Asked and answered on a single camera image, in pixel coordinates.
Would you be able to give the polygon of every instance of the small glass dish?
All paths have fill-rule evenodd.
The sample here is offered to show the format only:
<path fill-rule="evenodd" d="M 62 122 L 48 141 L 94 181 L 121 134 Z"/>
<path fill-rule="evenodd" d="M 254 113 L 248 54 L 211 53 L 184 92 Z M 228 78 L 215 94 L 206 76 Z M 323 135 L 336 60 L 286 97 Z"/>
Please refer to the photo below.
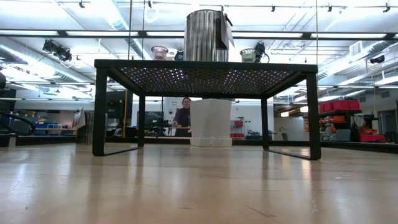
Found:
<path fill-rule="evenodd" d="M 242 62 L 255 62 L 256 61 L 256 50 L 244 49 L 241 50 Z"/>
<path fill-rule="evenodd" d="M 152 56 L 155 60 L 166 60 L 169 50 L 163 46 L 153 46 L 151 49 Z"/>

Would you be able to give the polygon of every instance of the black metal table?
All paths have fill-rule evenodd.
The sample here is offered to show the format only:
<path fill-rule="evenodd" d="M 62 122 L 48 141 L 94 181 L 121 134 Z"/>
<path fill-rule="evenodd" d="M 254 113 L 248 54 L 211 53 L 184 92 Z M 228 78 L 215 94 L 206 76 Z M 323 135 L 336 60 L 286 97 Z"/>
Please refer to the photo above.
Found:
<path fill-rule="evenodd" d="M 267 99 L 287 88 L 307 81 L 310 155 L 269 149 L 276 153 L 317 160 L 321 158 L 318 123 L 316 65 L 233 62 L 178 62 L 155 60 L 95 60 L 96 96 L 93 131 L 93 155 L 107 156 L 144 147 L 145 97 L 191 96 L 204 98 L 261 99 L 262 133 L 268 132 Z M 112 78 L 139 96 L 138 147 L 105 153 L 106 79 Z"/>

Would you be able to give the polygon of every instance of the woman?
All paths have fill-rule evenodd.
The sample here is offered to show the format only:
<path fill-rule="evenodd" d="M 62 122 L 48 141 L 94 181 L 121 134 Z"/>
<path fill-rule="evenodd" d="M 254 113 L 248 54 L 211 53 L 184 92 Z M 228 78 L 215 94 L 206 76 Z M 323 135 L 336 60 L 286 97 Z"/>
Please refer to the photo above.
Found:
<path fill-rule="evenodd" d="M 191 133 L 188 132 L 188 128 L 191 125 L 191 113 L 190 113 L 190 106 L 191 106 L 191 99 L 189 97 L 185 97 L 182 100 L 182 108 L 177 110 L 173 119 L 173 126 L 174 127 L 183 127 L 180 129 L 175 130 L 175 136 L 178 137 L 191 137 Z"/>

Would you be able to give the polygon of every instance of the stainless steel cylinder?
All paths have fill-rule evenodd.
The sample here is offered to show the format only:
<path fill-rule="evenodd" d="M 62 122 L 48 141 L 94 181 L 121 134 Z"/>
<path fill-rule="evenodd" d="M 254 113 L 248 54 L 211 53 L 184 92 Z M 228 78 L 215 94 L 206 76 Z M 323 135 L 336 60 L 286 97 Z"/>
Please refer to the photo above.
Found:
<path fill-rule="evenodd" d="M 187 16 L 184 40 L 184 60 L 227 62 L 228 50 L 216 49 L 216 32 L 221 14 L 216 10 L 199 10 Z"/>

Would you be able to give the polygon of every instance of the perforated tabletop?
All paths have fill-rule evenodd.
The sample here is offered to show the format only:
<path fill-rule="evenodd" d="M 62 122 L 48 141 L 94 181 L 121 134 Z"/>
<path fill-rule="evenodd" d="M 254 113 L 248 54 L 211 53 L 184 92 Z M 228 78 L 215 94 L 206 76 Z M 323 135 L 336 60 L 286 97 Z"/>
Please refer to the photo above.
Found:
<path fill-rule="evenodd" d="M 316 75 L 316 65 L 156 60 L 95 60 L 97 69 L 138 94 L 214 98 L 271 97 Z"/>

